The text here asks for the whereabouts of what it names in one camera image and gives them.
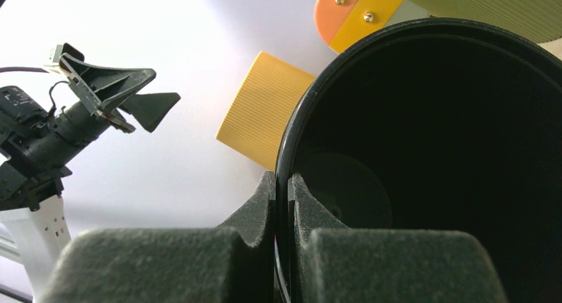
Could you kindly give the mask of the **yellow ribbed waste bin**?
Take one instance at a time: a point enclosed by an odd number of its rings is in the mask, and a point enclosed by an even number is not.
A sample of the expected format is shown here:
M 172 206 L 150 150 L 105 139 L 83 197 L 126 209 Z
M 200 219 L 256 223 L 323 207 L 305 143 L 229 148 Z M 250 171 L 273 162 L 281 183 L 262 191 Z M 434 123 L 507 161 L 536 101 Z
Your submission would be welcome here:
M 315 76 L 259 52 L 216 139 L 267 170 L 274 170 L 289 119 Z

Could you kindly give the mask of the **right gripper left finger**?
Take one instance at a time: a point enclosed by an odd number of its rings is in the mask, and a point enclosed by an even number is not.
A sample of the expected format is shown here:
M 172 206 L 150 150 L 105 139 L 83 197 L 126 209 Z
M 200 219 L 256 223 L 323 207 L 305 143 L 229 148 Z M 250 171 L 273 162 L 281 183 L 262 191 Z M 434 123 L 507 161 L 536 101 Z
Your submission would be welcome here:
M 272 302 L 275 177 L 213 228 L 99 229 L 63 251 L 41 302 Z

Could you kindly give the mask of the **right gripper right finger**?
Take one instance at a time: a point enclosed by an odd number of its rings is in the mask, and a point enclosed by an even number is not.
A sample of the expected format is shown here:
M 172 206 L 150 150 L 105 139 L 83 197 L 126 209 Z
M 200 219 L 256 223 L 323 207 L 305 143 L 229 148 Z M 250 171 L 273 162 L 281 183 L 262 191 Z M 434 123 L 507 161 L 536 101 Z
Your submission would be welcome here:
M 294 230 L 294 302 L 506 302 L 484 247 L 468 233 L 352 229 L 295 174 L 287 183 Z

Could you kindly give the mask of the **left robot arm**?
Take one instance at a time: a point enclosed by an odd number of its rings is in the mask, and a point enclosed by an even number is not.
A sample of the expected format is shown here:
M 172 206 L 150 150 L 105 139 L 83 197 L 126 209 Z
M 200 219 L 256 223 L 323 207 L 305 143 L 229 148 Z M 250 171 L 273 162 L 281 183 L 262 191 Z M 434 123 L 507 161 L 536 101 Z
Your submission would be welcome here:
M 70 44 L 55 46 L 40 73 L 58 74 L 77 97 L 70 107 L 43 108 L 17 86 L 1 88 L 1 256 L 24 266 L 37 302 L 70 242 L 62 179 L 68 163 L 108 128 L 132 133 L 132 115 L 153 132 L 180 100 L 177 93 L 141 93 L 150 68 L 109 68 L 85 61 Z

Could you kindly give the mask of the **black round waste bin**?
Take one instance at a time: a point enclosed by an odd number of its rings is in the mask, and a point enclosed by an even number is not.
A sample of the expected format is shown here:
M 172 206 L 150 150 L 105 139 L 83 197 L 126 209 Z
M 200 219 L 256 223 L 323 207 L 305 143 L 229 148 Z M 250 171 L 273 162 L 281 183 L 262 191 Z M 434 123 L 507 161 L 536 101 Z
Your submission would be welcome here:
M 275 173 L 285 302 L 295 174 L 347 227 L 468 233 L 506 302 L 561 301 L 561 61 L 514 33 L 433 18 L 360 39 L 305 91 Z

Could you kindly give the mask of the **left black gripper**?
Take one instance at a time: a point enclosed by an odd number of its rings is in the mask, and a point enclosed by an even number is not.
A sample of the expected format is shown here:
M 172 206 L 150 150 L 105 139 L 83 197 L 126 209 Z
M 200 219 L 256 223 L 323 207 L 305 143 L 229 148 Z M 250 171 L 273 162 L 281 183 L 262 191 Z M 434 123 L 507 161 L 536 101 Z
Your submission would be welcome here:
M 68 43 L 57 46 L 57 65 L 81 101 L 57 116 L 21 88 L 1 88 L 2 178 L 67 176 L 66 164 L 111 126 L 94 114 L 119 107 L 152 133 L 181 100 L 178 93 L 136 94 L 155 79 L 153 69 L 88 64 Z

